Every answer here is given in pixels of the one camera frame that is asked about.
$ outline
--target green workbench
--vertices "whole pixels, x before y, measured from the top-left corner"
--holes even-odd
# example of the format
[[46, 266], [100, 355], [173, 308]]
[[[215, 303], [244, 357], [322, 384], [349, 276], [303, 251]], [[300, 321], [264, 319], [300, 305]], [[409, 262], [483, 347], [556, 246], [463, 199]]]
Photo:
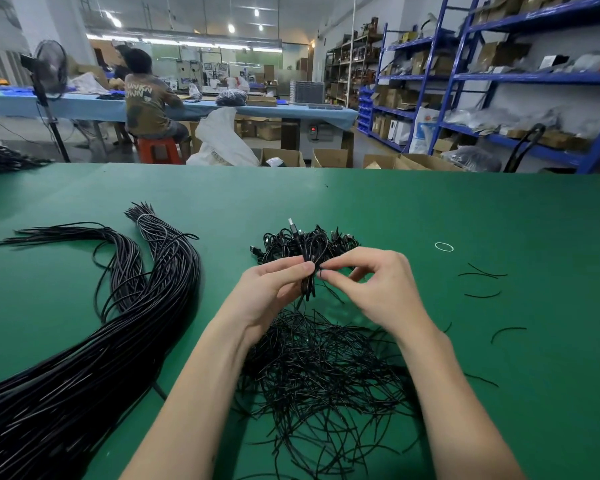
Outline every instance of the green workbench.
[[[203, 263], [196, 318], [165, 362], [169, 390], [241, 272], [289, 217], [302, 229], [340, 227], [365, 246], [408, 256], [424, 303], [448, 332], [476, 394], [530, 478], [600, 478], [600, 175], [465, 174], [357, 169], [197, 168], [55, 164], [0, 176], [0, 239], [13, 229], [99, 221], [142, 242], [123, 215], [147, 201], [194, 243]], [[435, 242], [453, 252], [442, 252]], [[98, 327], [94, 243], [0, 248], [0, 379], [74, 344]], [[146, 263], [148, 248], [142, 244]], [[457, 275], [470, 262], [498, 280]], [[464, 294], [488, 295], [476, 299]], [[364, 322], [326, 292], [309, 303], [339, 322]], [[527, 331], [492, 334], [503, 327]], [[116, 479], [162, 404], [151, 391], [106, 441], [87, 479]], [[385, 444], [417, 437], [392, 423]], [[216, 478], [273, 471], [271, 424], [231, 415]], [[298, 475], [285, 464], [281, 473]], [[431, 478], [426, 443], [403, 456], [374, 452], [373, 479]], [[364, 472], [351, 476], [362, 480]]]

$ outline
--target shelf unit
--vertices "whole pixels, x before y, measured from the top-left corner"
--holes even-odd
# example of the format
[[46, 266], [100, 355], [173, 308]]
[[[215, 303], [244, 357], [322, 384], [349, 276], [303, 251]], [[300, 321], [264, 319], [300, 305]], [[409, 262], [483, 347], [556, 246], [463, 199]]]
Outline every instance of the shelf unit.
[[371, 131], [371, 112], [373, 101], [371, 95], [373, 89], [368, 86], [360, 88], [360, 97], [358, 98], [358, 130], [366, 135]]
[[[379, 60], [376, 58], [368, 58], [369, 52], [373, 47], [373, 44], [376, 42], [380, 42], [382, 40], [382, 35], [371, 33], [362, 35], [357, 39], [353, 40], [353, 44], [351, 42], [351, 35], [344, 35], [343, 44], [339, 47], [332, 48], [327, 51], [327, 59], [325, 63], [325, 83], [326, 87], [326, 99], [330, 102], [338, 101], [338, 102], [346, 102], [346, 92], [347, 92], [347, 76], [349, 74], [349, 59], [343, 60], [343, 56], [345, 54], [349, 54], [351, 56], [352, 47], [353, 49], [365, 47], [364, 57], [361, 59], [354, 59], [351, 63], [352, 72], [353, 70], [362, 67], [363, 70], [368, 70], [369, 66], [375, 65], [379, 63]], [[331, 95], [331, 85], [336, 85], [335, 96]], [[351, 92], [349, 95], [349, 107], [357, 107], [358, 104], [355, 100], [352, 101], [352, 96], [355, 94], [355, 86], [361, 85], [358, 82], [351, 81]]]
[[[388, 30], [387, 24], [386, 23], [384, 24], [383, 42], [382, 42], [382, 48], [380, 49], [380, 61], [379, 61], [379, 65], [378, 65], [379, 71], [377, 72], [377, 75], [376, 75], [376, 84], [378, 84], [379, 81], [381, 81], [381, 80], [389, 80], [389, 81], [391, 81], [391, 80], [398, 80], [398, 81], [414, 81], [414, 80], [416, 80], [416, 81], [422, 81], [422, 84], [420, 87], [420, 94], [418, 96], [418, 101], [416, 103], [414, 111], [401, 111], [399, 109], [392, 109], [392, 108], [388, 108], [388, 107], [384, 107], [384, 106], [373, 106], [372, 114], [371, 114], [371, 121], [370, 121], [371, 125], [373, 123], [374, 113], [377, 113], [377, 112], [394, 114], [396, 116], [400, 116], [401, 118], [405, 118], [407, 120], [414, 120], [416, 117], [416, 114], [418, 113], [418, 110], [422, 106], [422, 100], [423, 100], [424, 94], [426, 93], [427, 84], [429, 82], [436, 82], [436, 81], [446, 82], [446, 81], [448, 81], [448, 79], [449, 79], [448, 75], [434, 75], [431, 73], [432, 72], [432, 63], [435, 60], [434, 56], [435, 56], [436, 49], [439, 49], [442, 47], [448, 47], [448, 48], [453, 48], [455, 50], [455, 48], [459, 44], [459, 39], [456, 38], [453, 35], [453, 33], [442, 28], [442, 22], [444, 21], [447, 10], [469, 11], [468, 8], [449, 6], [448, 0], [442, 0], [442, 4], [440, 5], [440, 13], [438, 14], [438, 23], [436, 25], [436, 29], [435, 29], [433, 35], [431, 37], [419, 38], [417, 40], [412, 40], [412, 41], [408, 41], [405, 43], [390, 45], [387, 42], [388, 34], [403, 34], [403, 33], [405, 33], [405, 31], [404, 30]], [[383, 65], [382, 65], [383, 56], [386, 52], [394, 52], [394, 53], [396, 53], [397, 56], [404, 55], [404, 56], [408, 57], [410, 55], [413, 55], [416, 52], [423, 52], [424, 50], [429, 51], [429, 57], [427, 58], [427, 63], [425, 65], [425, 71], [423, 74], [420, 74], [420, 75], [380, 75], [380, 69], [382, 69], [382, 67], [383, 67]], [[371, 130], [369, 131], [369, 136], [386, 144], [387, 146], [393, 148], [394, 150], [398, 150], [399, 152], [405, 152], [406, 150], [409, 149], [409, 146], [411, 145], [411, 140], [413, 139], [413, 132], [414, 132], [414, 127], [412, 124], [411, 132], [409, 134], [409, 139], [407, 141], [407, 144], [405, 144], [405, 145], [400, 145], [394, 141], [389, 141], [384, 138], [380, 138], [380, 136], [378, 134], [373, 133]]]
[[[580, 73], [468, 73], [466, 68], [475, 55], [477, 44], [483, 31], [503, 32], [508, 34], [508, 40], [516, 36], [540, 32], [557, 31], [568, 28], [583, 27], [600, 24], [600, 0], [575, 0], [558, 6], [540, 9], [530, 13], [508, 16], [494, 22], [472, 25], [473, 11], [478, 7], [480, 0], [472, 0], [471, 12], [466, 17], [460, 37], [456, 60], [452, 69], [447, 90], [442, 100], [442, 108], [438, 118], [438, 126], [433, 133], [429, 154], [433, 153], [441, 128], [457, 131], [472, 136], [479, 136], [471, 128], [453, 125], [444, 121], [445, 113], [458, 106], [460, 96], [464, 90], [464, 83], [468, 80], [489, 81], [489, 88], [485, 91], [483, 108], [491, 103], [498, 84], [553, 84], [553, 85], [588, 85], [600, 86], [600, 72]], [[518, 140], [492, 134], [486, 136], [488, 141], [513, 148]], [[592, 142], [587, 153], [554, 150], [540, 144], [535, 145], [529, 155], [548, 161], [558, 162], [576, 167], [576, 173], [591, 173], [600, 164], [600, 133]]]

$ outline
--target hand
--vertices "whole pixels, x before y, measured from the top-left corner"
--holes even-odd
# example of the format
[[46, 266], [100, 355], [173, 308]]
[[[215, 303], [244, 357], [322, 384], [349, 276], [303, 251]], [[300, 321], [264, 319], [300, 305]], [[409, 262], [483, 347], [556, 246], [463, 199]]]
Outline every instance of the hand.
[[315, 265], [302, 256], [248, 268], [214, 320], [244, 331], [246, 344], [255, 345], [280, 310], [300, 297], [300, 283], [314, 269]]
[[[356, 268], [347, 277], [338, 269]], [[396, 336], [406, 328], [412, 335], [416, 330], [435, 328], [424, 309], [408, 259], [394, 251], [355, 248], [342, 256], [329, 259], [320, 266], [318, 277], [343, 291], [362, 313]], [[359, 283], [367, 274], [374, 275]]]

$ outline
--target left hand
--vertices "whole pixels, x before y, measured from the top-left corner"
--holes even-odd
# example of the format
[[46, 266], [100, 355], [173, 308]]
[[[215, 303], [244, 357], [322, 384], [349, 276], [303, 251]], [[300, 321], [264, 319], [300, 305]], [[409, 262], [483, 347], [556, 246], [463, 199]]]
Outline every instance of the left hand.
[[214, 320], [244, 331], [246, 345], [255, 345], [280, 310], [300, 297], [300, 283], [314, 269], [315, 265], [302, 256], [248, 268]]

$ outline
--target brown t-shirt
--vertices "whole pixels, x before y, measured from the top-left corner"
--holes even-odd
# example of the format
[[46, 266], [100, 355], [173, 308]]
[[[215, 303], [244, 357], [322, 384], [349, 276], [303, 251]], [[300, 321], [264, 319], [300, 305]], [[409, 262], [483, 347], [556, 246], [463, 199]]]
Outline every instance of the brown t-shirt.
[[167, 131], [169, 119], [164, 105], [184, 104], [165, 81], [151, 74], [129, 74], [125, 78], [127, 131], [135, 136], [158, 135]]

